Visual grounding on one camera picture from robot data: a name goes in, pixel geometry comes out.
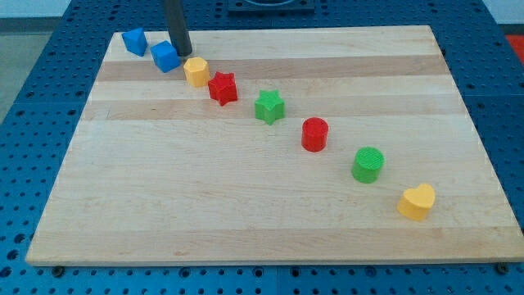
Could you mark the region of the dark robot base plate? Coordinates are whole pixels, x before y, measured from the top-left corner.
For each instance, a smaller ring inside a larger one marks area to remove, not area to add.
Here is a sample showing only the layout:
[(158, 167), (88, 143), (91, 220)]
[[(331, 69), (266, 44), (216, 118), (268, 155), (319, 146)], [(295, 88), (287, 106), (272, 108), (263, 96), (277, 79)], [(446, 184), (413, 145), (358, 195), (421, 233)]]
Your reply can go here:
[(315, 0), (227, 0), (227, 7), (233, 14), (312, 12)]

